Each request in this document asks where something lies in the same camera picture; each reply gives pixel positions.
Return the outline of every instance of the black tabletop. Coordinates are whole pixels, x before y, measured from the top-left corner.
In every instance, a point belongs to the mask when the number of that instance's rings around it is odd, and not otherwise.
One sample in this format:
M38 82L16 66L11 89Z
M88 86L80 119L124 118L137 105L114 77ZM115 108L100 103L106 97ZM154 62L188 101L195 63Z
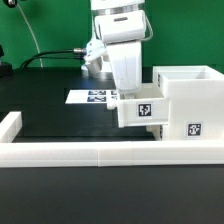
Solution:
M115 86L83 77L78 68L18 69L0 79L0 112L22 111L23 130L15 142L153 139L145 127L118 128L117 112L106 104L65 104L70 90L90 89Z
M84 79L74 69L17 70L13 77L0 79L0 111L2 116L10 110L23 111L25 127L17 142L32 138L40 141L45 138L52 141L148 139L141 128L117 130L116 113L111 111L104 116L111 118L105 125L114 127L113 134L104 131L100 137L101 133L84 129L75 136L78 129L73 127L73 122L76 126L77 119L72 117L79 116L81 111L95 119L90 113L95 108L84 106L87 108L83 109L78 105L66 108L67 89L80 86L88 89L90 84L93 89L114 87L112 81L99 82ZM95 113L104 111L105 105L98 108ZM58 117L63 121L55 124ZM100 118L93 122L99 125L97 130L104 126L99 121ZM2 224L223 222L223 165L0 169Z

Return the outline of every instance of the white container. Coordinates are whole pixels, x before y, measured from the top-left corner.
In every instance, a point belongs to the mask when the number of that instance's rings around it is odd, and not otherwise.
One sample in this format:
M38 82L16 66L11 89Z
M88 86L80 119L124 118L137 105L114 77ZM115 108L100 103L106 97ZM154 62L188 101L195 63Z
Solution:
M157 140L224 137L224 76L207 66L153 68L133 100L117 100L119 127L146 126Z

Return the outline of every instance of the black and white sticker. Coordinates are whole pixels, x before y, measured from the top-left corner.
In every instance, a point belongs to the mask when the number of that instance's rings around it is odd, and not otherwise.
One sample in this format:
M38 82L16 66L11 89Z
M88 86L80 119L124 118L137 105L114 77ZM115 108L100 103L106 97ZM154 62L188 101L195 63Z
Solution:
M110 99L117 99L116 90L71 90L66 104L107 103Z
M160 125L160 128L159 128L159 135L160 135L160 138L163 139L163 126Z
M202 123L188 123L187 136L200 137L202 135Z
M107 95L107 92L106 90L90 90L89 91L89 96L106 96Z
M105 96L90 96L87 99L88 103L105 103L107 98Z
M152 104L138 104L138 116L140 118L152 116Z
M161 83L161 75L158 74L158 86L160 87L160 83Z

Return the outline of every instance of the electrical cable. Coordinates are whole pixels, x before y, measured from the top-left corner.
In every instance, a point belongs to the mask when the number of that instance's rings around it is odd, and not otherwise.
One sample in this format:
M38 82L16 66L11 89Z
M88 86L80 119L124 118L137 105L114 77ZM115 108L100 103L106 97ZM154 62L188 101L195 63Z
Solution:
M152 26L151 26L147 16L146 16L146 25L147 25L147 27L149 29L149 37L147 37L145 39L142 39L141 41L143 41L143 42L149 41L149 40L151 40L153 38L153 29L152 29Z
M20 11L20 13L21 13L21 15L22 15L22 17L23 17L23 19L24 19L26 25L28 26L28 28L29 28L29 30L30 30L30 33L31 33L31 35L32 35L32 37L33 37L33 40L34 40L34 43L35 43L35 45L36 45L37 52L40 53L40 47L39 47L37 38L36 38L36 36L35 36L35 33L33 32L33 29L32 29L32 27L31 27L31 25L30 25L30 23L29 23L29 21L28 21L26 15L25 15L25 13L24 13L22 7L20 6L19 3L17 3L17 6L18 6L18 8L19 8L19 11ZM40 66L41 66L41 68L44 67L41 58L40 58Z
M83 60L83 55L82 54L75 54L74 57L45 57L44 55L51 55L51 54L65 54L65 53L73 53L74 54L74 50L55 50L55 51L45 51L39 54L34 55L32 58L24 61L20 68L27 68L28 65L36 59L77 59L77 60Z

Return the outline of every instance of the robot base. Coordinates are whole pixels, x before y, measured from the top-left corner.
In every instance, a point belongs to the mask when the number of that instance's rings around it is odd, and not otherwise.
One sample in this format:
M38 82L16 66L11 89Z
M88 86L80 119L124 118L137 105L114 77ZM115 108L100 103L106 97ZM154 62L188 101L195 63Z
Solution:
M113 79L113 74L111 72L111 68L109 66L104 66L101 70L101 72L92 74L88 71L87 67L85 65L82 65L82 75L86 77L92 77L96 79Z

